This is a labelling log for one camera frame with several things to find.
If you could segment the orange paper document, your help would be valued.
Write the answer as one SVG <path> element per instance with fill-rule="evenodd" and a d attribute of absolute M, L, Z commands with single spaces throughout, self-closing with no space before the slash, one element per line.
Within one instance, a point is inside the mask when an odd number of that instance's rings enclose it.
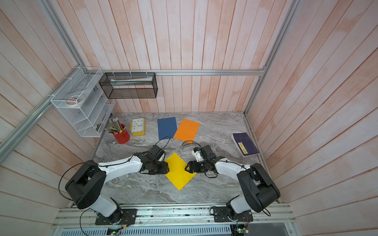
<path fill-rule="evenodd" d="M 174 138 L 180 141 L 194 142 L 194 138 L 200 127 L 200 123 L 183 119 L 177 129 Z"/>

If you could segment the tape roll in shelf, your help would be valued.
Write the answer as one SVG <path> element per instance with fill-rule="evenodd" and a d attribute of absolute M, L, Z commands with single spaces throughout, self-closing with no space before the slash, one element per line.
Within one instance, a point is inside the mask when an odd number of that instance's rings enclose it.
<path fill-rule="evenodd" d="M 67 107 L 78 107 L 81 106 L 85 101 L 85 96 L 82 94 L 73 94 L 66 101 L 65 105 Z"/>

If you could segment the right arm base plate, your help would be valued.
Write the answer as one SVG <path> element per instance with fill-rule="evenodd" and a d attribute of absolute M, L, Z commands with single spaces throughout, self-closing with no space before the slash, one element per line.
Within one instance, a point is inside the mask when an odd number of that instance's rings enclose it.
<path fill-rule="evenodd" d="M 217 207 L 212 206 L 209 209 L 209 213 L 214 217 L 215 222 L 253 222 L 253 215 L 251 211 L 244 211 L 242 213 L 236 213 L 231 206 Z"/>

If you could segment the aluminium front rail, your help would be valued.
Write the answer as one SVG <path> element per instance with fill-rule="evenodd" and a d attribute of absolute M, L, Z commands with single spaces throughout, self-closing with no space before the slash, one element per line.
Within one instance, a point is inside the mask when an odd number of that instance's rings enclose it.
<path fill-rule="evenodd" d="M 136 204 L 121 205 L 124 210 L 136 209 L 135 227 L 143 226 L 179 226 L 179 225 L 212 225 L 217 224 L 210 214 L 210 207 L 221 206 L 216 203 L 197 204 Z M 253 220 L 249 223 L 294 223 L 296 219 L 288 204 L 271 204 L 266 211 L 271 213 L 256 213 L 249 215 Z M 59 210 L 52 223 L 53 229 L 63 228 L 94 228 L 97 215 L 93 210 L 80 210 L 76 207 Z"/>

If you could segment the dark purple book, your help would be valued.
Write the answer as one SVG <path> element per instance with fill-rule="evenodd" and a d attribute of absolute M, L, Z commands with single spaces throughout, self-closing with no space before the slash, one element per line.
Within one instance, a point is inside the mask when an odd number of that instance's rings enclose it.
<path fill-rule="evenodd" d="M 258 148 L 246 132 L 233 133 L 231 138 L 243 157 L 259 154 Z"/>

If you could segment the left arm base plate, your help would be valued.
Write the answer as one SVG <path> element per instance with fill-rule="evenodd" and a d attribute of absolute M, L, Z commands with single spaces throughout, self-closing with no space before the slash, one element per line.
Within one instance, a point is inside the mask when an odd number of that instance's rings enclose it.
<path fill-rule="evenodd" d="M 117 209 L 109 217 L 105 217 L 100 213 L 97 213 L 95 225 L 126 225 L 130 226 L 135 223 L 137 216 L 136 208 Z"/>

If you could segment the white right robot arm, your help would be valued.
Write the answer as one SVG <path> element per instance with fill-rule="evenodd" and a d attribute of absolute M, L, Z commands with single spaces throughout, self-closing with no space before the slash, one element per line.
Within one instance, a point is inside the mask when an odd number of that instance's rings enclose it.
<path fill-rule="evenodd" d="M 225 175 L 239 182 L 243 195 L 227 202 L 225 210 L 228 216 L 249 210 L 262 212 L 281 197 L 278 187 L 259 163 L 244 165 L 223 156 L 216 156 L 209 145 L 194 148 L 192 154 L 195 161 L 190 161 L 186 165 L 186 172 L 213 172 L 215 175 Z"/>

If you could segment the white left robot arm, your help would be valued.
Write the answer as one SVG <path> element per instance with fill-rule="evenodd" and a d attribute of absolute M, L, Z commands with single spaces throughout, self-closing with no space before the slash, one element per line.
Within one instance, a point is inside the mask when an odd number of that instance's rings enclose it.
<path fill-rule="evenodd" d="M 104 163 L 84 162 L 66 183 L 65 190 L 79 209 L 92 209 L 115 224 L 122 218 L 122 209 L 112 198 L 101 194 L 103 186 L 113 179 L 128 174 L 165 175 L 169 172 L 164 161 L 165 151 L 154 145 L 131 157 Z"/>

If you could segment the yellow paper document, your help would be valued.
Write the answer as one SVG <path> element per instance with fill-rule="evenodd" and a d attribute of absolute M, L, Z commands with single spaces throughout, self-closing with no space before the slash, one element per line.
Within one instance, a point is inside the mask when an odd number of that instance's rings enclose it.
<path fill-rule="evenodd" d="M 165 162 L 168 163 L 169 168 L 165 176 L 179 191 L 196 175 L 185 171 L 187 164 L 177 153 L 173 153 Z"/>

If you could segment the yellow desk clock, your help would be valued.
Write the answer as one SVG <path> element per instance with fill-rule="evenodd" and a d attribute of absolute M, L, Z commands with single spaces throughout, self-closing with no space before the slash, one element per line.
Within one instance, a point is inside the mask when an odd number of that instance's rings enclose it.
<path fill-rule="evenodd" d="M 131 121 L 130 132 L 132 136 L 143 136 L 146 134 L 146 125 L 144 118 L 137 118 Z"/>

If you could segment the red metal pencil cup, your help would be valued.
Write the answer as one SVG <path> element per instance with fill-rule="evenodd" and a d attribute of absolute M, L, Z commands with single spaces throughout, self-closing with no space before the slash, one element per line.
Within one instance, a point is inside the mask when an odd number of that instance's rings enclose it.
<path fill-rule="evenodd" d="M 130 140 L 130 135 L 126 130 L 124 124 L 121 124 L 122 132 L 118 133 L 116 131 L 113 132 L 113 135 L 119 144 L 126 144 Z"/>

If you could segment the blue paper document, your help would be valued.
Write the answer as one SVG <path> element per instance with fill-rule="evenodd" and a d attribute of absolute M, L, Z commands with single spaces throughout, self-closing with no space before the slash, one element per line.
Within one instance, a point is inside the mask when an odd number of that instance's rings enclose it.
<path fill-rule="evenodd" d="M 177 123 L 175 117 L 158 119 L 157 122 L 159 140 L 174 137 L 177 131 Z"/>

